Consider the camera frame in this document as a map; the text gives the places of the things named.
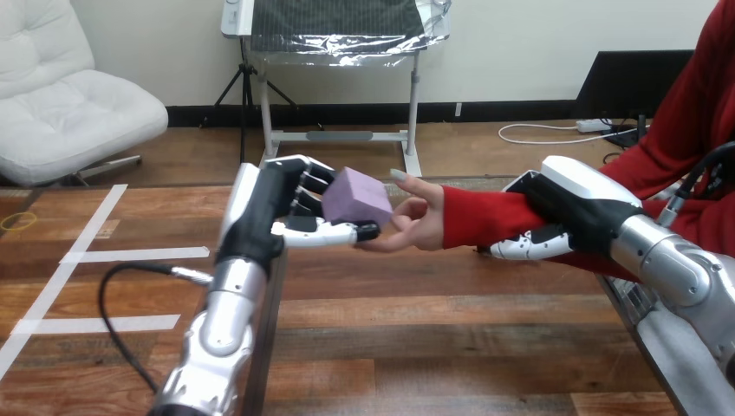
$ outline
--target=white leather chair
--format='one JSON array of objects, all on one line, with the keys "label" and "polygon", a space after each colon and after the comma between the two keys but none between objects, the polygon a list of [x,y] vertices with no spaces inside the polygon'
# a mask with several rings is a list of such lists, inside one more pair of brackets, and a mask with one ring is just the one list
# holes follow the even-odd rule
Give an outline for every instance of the white leather chair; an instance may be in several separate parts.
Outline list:
[{"label": "white leather chair", "polygon": [[68,0],[0,0],[0,175],[39,185],[166,130],[166,108],[130,81],[94,70]]}]

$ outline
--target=black baseboard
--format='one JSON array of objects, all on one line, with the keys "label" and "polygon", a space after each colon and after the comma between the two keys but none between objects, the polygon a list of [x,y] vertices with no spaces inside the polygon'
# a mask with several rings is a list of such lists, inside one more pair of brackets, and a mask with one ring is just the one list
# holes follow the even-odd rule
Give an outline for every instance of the black baseboard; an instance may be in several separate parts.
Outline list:
[{"label": "black baseboard", "polygon": [[[456,103],[419,104],[419,123],[566,120],[575,101],[466,102],[455,117]],[[239,127],[240,106],[167,107],[169,127]],[[295,111],[290,106],[271,106],[273,127],[329,125],[407,124],[407,104],[308,104]],[[248,126],[261,127],[260,106],[248,113]]]}]

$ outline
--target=robotic arm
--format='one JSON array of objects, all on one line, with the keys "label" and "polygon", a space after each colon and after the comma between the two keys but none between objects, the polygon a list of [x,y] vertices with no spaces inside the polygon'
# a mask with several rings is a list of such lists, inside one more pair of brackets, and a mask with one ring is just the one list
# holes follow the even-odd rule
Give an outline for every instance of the robotic arm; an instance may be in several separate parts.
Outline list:
[{"label": "robotic arm", "polygon": [[[380,235],[377,224],[321,219],[322,194],[335,171],[311,158],[243,164],[227,205],[205,310],[185,334],[181,362],[157,392],[151,415],[226,415],[236,379],[254,345],[252,320],[270,279],[270,262],[286,247],[354,244]],[[274,221],[288,217],[287,223]],[[174,268],[174,274],[195,275]]]},{"label": "robotic arm", "polygon": [[563,157],[547,158],[541,172],[527,172],[506,191],[525,194],[536,212],[558,225],[481,251],[511,260],[573,250],[611,258],[657,290],[666,306],[692,325],[735,387],[735,260],[702,250],[664,226],[683,205],[686,188],[672,197],[658,223],[627,189]]}]

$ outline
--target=person in red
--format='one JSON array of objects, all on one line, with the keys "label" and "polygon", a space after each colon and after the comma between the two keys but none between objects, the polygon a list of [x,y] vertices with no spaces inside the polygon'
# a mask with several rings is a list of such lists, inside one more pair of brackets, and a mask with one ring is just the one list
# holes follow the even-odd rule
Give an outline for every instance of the person in red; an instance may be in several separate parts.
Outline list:
[{"label": "person in red", "polygon": [[[601,172],[636,197],[647,199],[687,175],[711,150],[730,140],[735,140],[735,0],[720,0],[648,135]],[[733,168],[735,154],[708,171],[671,229],[705,250],[735,257]],[[394,212],[392,222],[398,232],[361,244],[363,250],[490,246],[546,225],[521,194],[468,192],[428,184],[400,171],[392,175],[414,197]],[[666,201],[645,201],[644,209],[656,218],[665,205]],[[607,258],[570,253],[551,260],[635,280]]]}]

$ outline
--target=wooden table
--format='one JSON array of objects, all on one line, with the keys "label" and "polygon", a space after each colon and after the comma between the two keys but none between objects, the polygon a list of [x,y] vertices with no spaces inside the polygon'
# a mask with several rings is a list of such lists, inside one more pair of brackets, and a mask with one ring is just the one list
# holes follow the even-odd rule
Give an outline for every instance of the wooden table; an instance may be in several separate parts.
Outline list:
[{"label": "wooden table", "polygon": [[[0,237],[0,356],[12,358],[0,380],[1,414],[143,414],[150,406],[152,394],[106,333],[88,323],[85,334],[68,328],[99,316],[98,283],[113,263],[76,264],[41,310],[43,321],[20,322],[39,313],[42,290],[48,299],[48,287],[58,283],[51,277],[68,267],[59,262],[115,190],[0,193],[3,215],[30,211],[38,218]],[[229,193],[229,186],[125,189],[86,251],[213,252]],[[167,262],[212,272],[211,256]],[[180,315],[172,329],[123,335],[156,380],[178,362],[204,294],[139,272],[110,283],[113,316]],[[390,256],[292,250],[280,295],[262,313],[261,333],[275,328],[267,318],[277,317],[269,369],[256,351],[245,387],[254,401],[265,391],[263,414],[674,414],[584,271],[482,258],[471,249]],[[10,354],[24,337],[20,353]]]}]

